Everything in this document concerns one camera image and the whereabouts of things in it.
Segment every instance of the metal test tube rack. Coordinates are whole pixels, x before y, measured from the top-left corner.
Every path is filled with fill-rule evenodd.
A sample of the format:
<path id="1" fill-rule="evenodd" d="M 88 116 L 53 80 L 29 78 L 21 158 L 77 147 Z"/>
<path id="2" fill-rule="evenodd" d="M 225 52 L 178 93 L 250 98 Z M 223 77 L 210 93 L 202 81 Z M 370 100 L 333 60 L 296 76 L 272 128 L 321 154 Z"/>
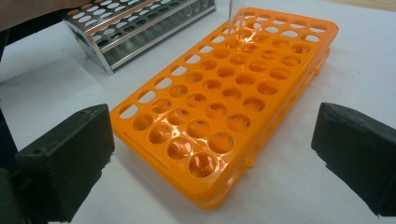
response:
<path id="1" fill-rule="evenodd" d="M 96 0 L 63 15 L 84 51 L 109 74 L 193 21 L 216 0 Z"/>

